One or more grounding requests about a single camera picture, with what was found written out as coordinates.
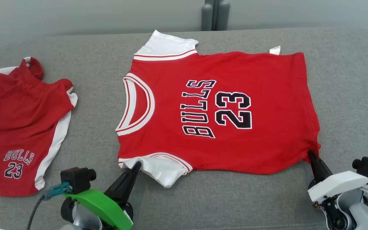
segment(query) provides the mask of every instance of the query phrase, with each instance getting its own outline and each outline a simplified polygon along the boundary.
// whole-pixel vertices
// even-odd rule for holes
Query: cable
[[[36,209],[38,208],[38,206],[41,204],[42,200],[45,198],[45,195],[42,195],[41,198],[39,198],[38,202],[36,203],[34,209],[32,210],[32,213],[31,213],[31,217],[29,218],[29,221],[28,221],[28,227],[27,227],[27,230],[29,230],[31,228],[31,224],[32,224],[32,220],[34,218],[34,215],[35,215],[35,212],[36,212]]]

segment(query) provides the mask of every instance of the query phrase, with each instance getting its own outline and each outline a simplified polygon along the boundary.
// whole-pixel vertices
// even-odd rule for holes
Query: basketball jersey
[[[272,174],[318,153],[303,53],[200,55],[155,31],[123,78],[119,166],[169,188],[191,170]]]

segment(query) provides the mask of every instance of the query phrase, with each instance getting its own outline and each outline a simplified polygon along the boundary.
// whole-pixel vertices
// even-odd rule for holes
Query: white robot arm
[[[368,230],[368,157],[354,160],[352,171],[333,174],[309,151],[314,179],[308,187],[313,207],[320,208],[329,230]]]

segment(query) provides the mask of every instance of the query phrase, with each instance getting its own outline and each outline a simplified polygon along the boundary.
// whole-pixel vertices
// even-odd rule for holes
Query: white stripe
[[[76,95],[76,93],[72,94],[70,93],[72,89],[73,87],[67,91],[67,95],[69,96],[70,103],[73,105],[73,107],[75,107],[78,101],[78,96]],[[70,116],[71,111],[69,111],[65,116],[63,116],[63,118],[60,118],[60,120],[57,122],[51,147],[49,147],[48,154],[45,156],[45,158],[41,161],[40,165],[38,166],[38,170],[35,175],[35,188],[37,190],[41,190],[45,186],[45,180],[43,179],[43,176],[45,175],[46,169],[48,168],[48,166],[51,164],[52,160],[58,153],[61,143],[66,137],[67,128],[69,127],[70,123]]]
[[[187,50],[187,51],[184,51],[182,53],[179,53],[179,54],[134,54],[135,56],[136,55],[141,55],[141,56],[146,56],[146,57],[165,57],[165,56],[178,56],[178,55],[182,55],[186,52],[188,52],[190,50]]]
[[[172,56],[172,57],[141,57],[141,56],[134,56],[133,59],[140,60],[140,61],[170,61],[170,60],[177,60],[181,58],[188,57],[192,54],[196,54],[197,51],[193,50],[186,54],[178,55],[178,56]]]
[[[125,128],[130,124],[136,109],[136,86],[134,85],[134,82],[129,79],[124,79],[123,83],[126,89],[126,108],[124,109],[124,115],[117,126],[117,129]]]
[[[121,120],[119,122],[119,124],[117,125],[117,128],[116,130],[118,130],[122,123],[123,123],[123,120],[125,119],[126,115],[127,115],[127,108],[129,108],[129,104],[130,104],[130,95],[129,95],[129,92],[127,91],[127,83],[125,80],[123,80],[123,84],[124,84],[124,89],[126,91],[126,107],[124,108],[124,113],[123,113],[123,116],[121,117]]]
[[[124,128],[118,128],[116,132],[119,136],[125,135],[125,134],[131,134],[132,132],[141,129],[147,122],[149,122],[150,118],[153,116],[154,109],[155,109],[154,95],[152,93],[152,90],[149,88],[149,86],[144,81],[142,81],[139,77],[137,77],[136,75],[132,73],[126,74],[126,77],[124,77],[124,79],[135,82],[138,86],[140,86],[143,89],[143,91],[146,93],[147,109],[144,112],[143,116],[140,119],[138,119],[136,122],[134,122],[133,124],[130,124]]]
[[[185,160],[181,159],[180,157],[178,156],[174,156],[173,154],[169,154],[169,153],[152,153],[152,154],[148,154],[146,156],[137,156],[137,157],[152,157],[154,155],[160,155],[160,156],[164,156],[164,157],[168,157],[169,159],[172,159],[174,160],[175,162],[179,163],[181,166],[184,167],[184,169],[187,171],[187,173],[191,172],[193,170],[193,167],[188,163],[186,162]],[[134,159],[134,158],[137,158],[137,157],[132,157],[132,158],[119,158],[119,166],[123,165],[123,162],[126,161],[126,160],[131,160],[131,159]]]

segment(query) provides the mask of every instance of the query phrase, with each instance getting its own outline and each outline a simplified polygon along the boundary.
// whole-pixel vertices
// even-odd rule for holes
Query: gray upholstered table
[[[297,28],[173,33],[200,41],[200,54],[243,51],[304,52],[308,85],[318,114],[321,157],[333,172],[351,169],[354,158],[368,156],[368,30]],[[124,112],[122,77],[133,54],[150,34],[83,35],[41,38],[0,48],[0,68],[37,58],[44,80],[68,78],[79,97],[68,135],[45,175],[48,188],[59,172],[74,166],[96,169],[92,187],[104,191],[121,174],[114,129]],[[130,197],[135,230],[323,230],[323,213],[307,194],[311,168],[301,162],[275,175],[191,172],[165,189],[140,173]],[[0,197],[0,227],[25,229],[40,194]],[[63,224],[56,197],[40,205],[32,229]]]

